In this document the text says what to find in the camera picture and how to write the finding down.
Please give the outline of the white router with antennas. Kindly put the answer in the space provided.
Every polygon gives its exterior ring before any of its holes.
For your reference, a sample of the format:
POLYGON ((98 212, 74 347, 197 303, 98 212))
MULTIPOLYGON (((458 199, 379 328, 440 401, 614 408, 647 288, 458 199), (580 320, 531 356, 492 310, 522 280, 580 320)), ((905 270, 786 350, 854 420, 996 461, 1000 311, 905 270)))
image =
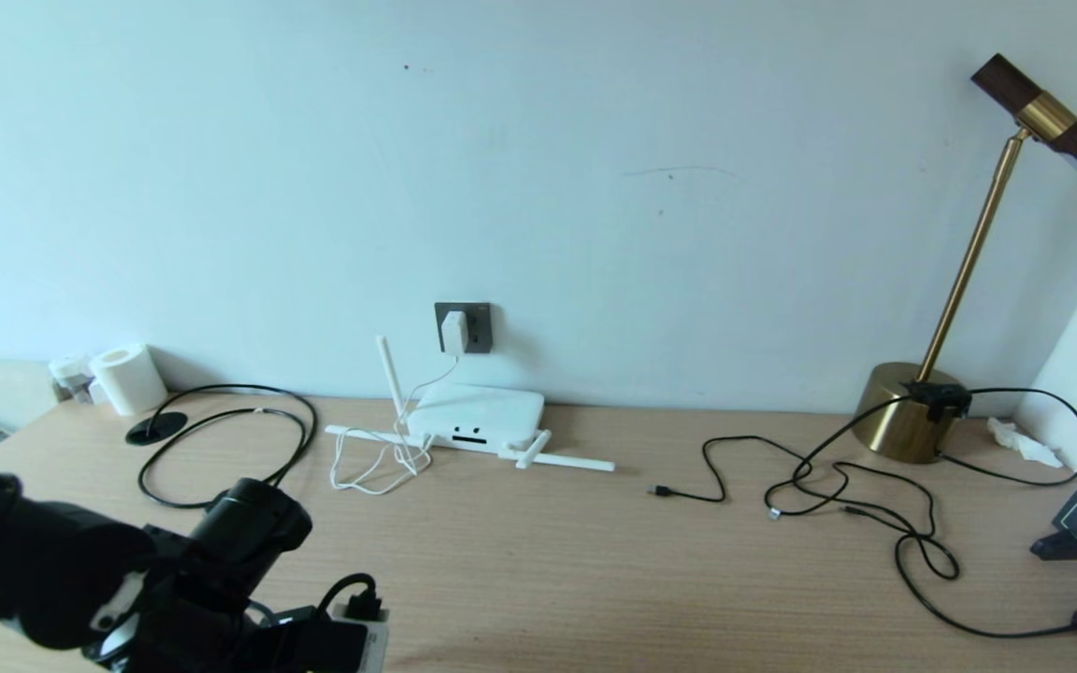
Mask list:
POLYGON ((416 388, 423 395, 416 404, 408 405, 388 340, 377 336, 376 343, 397 412, 395 426, 386 431, 325 426, 326 434, 337 439, 338 457, 342 455, 346 440, 355 439, 383 444, 408 476, 416 476, 430 465, 431 451, 435 448, 494 455, 518 469, 531 465, 598 472, 616 469, 615 463, 606 460, 548 454, 546 448, 553 440, 553 432, 541 427, 544 397, 536 392, 444 383, 439 378, 416 388))

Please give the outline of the brass desk lamp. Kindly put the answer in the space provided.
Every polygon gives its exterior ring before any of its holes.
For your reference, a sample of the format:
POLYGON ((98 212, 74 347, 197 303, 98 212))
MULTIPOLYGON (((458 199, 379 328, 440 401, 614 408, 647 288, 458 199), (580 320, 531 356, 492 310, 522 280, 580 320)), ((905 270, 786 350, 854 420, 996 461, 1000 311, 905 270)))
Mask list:
POLYGON ((1077 116, 1054 94, 1001 52, 980 65, 970 80, 1008 112, 1015 132, 1001 146, 969 246, 963 252, 922 361, 876 365, 852 419, 852 434, 865 448, 899 463, 936 463, 961 419, 969 413, 975 393, 939 371, 939 359, 1022 149, 1039 144, 1077 167, 1077 116))

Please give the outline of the white toilet paper roll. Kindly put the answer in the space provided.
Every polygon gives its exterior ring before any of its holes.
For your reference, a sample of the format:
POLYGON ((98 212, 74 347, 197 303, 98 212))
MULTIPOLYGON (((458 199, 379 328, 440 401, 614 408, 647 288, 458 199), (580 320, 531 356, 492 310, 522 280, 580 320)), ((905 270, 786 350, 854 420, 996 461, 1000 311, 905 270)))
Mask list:
POLYGON ((146 343, 132 342, 90 357, 90 397, 114 408, 121 417, 140 416, 158 408, 168 390, 146 343))

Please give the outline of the small jar with white lid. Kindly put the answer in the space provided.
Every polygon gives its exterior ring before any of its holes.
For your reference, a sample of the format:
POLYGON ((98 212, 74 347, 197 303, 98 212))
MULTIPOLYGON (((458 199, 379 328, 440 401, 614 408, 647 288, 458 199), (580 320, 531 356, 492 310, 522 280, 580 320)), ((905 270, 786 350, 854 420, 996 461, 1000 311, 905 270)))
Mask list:
POLYGON ((48 371, 54 382, 69 399, 81 404, 94 405, 93 387, 95 378, 90 370, 90 357, 86 354, 74 354, 52 359, 48 371))

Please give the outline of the crumpled white tissue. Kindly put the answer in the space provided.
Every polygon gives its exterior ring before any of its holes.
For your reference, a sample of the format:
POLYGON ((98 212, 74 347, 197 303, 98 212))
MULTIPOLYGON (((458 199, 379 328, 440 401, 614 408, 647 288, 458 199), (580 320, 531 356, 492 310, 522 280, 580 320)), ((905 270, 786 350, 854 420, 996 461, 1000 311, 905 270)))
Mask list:
POLYGON ((1063 468, 1063 461, 1050 447, 1023 434, 1012 422, 1002 422, 997 418, 987 419, 987 429, 993 440, 1001 448, 1009 449, 1023 457, 1030 463, 1048 465, 1051 468, 1063 468))

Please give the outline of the grey wall socket plate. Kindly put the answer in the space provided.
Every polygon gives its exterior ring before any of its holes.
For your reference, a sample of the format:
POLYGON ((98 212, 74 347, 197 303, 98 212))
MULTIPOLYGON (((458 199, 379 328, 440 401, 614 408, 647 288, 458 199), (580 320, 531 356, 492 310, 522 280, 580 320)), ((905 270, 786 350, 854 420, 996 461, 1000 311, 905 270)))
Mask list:
POLYGON ((491 353, 493 347, 492 304, 484 302, 436 302, 433 304, 439 347, 440 320, 443 320, 446 311, 453 309, 463 310, 467 316, 468 343, 465 355, 474 354, 474 356, 479 356, 479 354, 491 353))

